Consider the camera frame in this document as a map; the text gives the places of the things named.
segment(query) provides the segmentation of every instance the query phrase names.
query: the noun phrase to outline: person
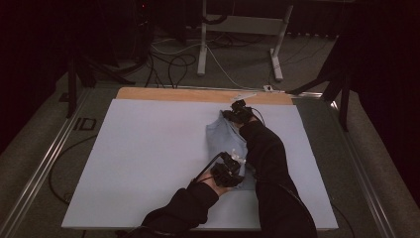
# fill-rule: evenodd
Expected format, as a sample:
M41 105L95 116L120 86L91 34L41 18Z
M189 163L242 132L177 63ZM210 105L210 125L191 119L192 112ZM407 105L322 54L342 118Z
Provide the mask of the person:
M247 164L255 172L263 238L317 237L313 219L291 179L280 138L258 118L234 123L247 141ZM208 209L230 190L216 185L210 172L179 189L168 205L149 213L125 238L181 235L207 221Z

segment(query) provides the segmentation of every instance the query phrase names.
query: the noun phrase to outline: hand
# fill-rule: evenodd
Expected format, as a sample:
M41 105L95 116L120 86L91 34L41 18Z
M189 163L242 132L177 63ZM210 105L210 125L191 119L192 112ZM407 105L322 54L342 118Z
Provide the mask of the hand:
M209 185L219 196L223 195L224 193L232 189L231 187L223 187L223 186L216 185L216 182L214 181L210 171L207 171L202 176L200 176L200 178L198 178L197 181L204 182L207 185Z

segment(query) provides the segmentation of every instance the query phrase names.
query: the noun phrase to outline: dark background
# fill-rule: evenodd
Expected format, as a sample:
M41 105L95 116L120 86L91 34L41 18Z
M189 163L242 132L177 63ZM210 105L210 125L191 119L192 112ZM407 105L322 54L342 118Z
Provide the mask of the dark background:
M232 1L208 1L208 12L230 13ZM237 15L276 17L281 1L244 0ZM157 0L150 20L186 39L185 26L197 27L200 3ZM102 63L134 57L136 28L133 1L0 2L2 115L0 152L54 92L66 72L69 42ZM368 117L415 200L420 202L418 143L420 102L416 92L420 55L416 1L298 1L288 32L335 38L340 35L320 75L343 68L352 77Z

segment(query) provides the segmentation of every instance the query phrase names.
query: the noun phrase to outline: blue cloth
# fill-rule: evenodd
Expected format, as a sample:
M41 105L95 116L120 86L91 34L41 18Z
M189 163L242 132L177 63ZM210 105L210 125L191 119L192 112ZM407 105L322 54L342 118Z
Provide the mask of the blue cloth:
M216 121L206 126L206 139L210 160L221 152L227 152L231 156L235 153L242 160L247 156L247 141L239 134L238 128L223 117L222 111L220 111ZM223 160L219 158L216 162L223 163ZM237 188L255 189L253 175L246 170L243 163L241 163L239 175L245 177L245 179Z

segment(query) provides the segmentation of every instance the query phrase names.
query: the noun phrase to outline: metal frame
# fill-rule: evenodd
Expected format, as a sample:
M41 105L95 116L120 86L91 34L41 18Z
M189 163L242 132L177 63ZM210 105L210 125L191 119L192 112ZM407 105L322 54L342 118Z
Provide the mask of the metal frame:
M203 17L208 20L218 19L220 16L207 15L207 0L203 0ZM234 33L249 33L249 34L263 34L263 35L276 35L278 36L277 43L274 49L270 49L270 57L272 68L274 70L274 79L276 81L283 80L280 62L278 60L278 53L286 33L287 25L293 5L289 5L282 18L279 19L266 19L266 18L250 18L250 17L237 17L228 16L227 20L218 25L201 24L201 47L200 55L198 58L197 74L202 76L206 72L206 58L207 58L207 44L206 33L207 31L213 32L234 32Z
M17 229L19 228L20 223L24 219L33 200L35 199L38 191L40 190L44 180L48 176L50 169L53 165L53 162L57 158L65 141L67 140L71 132L71 129L75 123L75 120L78 116L78 113L80 112L80 109L83 107L83 104L86 101L86 98L88 97L90 92L91 92L91 89L83 90L79 99L79 103L78 103L79 106L77 110L75 111L74 115L71 118L66 119L66 121L62 125L60 131L58 132L57 136L52 142L52 145L50 146L49 150L46 152L42 162L40 163L37 170L33 173L32 177L30 178L27 185L23 189L13 209L8 214L5 222L1 225L0 238L11 238L16 233ZM290 96L292 98L312 98L312 99L322 100L321 98L322 93L304 92L299 95L290 95ZM335 102L331 103L329 112L331 113L332 117L337 118L338 107ZM340 133L340 135L343 138L343 140L346 142L345 143L346 149L350 155L351 164L355 170L357 180L361 186L362 192L364 193L364 196L367 201L367 205L369 206L369 209L371 211L373 219L376 222L377 228L381 236L384 238L396 237L389 223L388 217L385 214L385 211L380 202L380 199L377 193L375 192L373 185L371 184L368 174L364 168L363 162L360 156L358 155L357 150L352 142L352 139L350 138L348 133L345 133L343 131L339 120L335 120L335 121L336 123L334 126L337 128L338 131L342 132Z

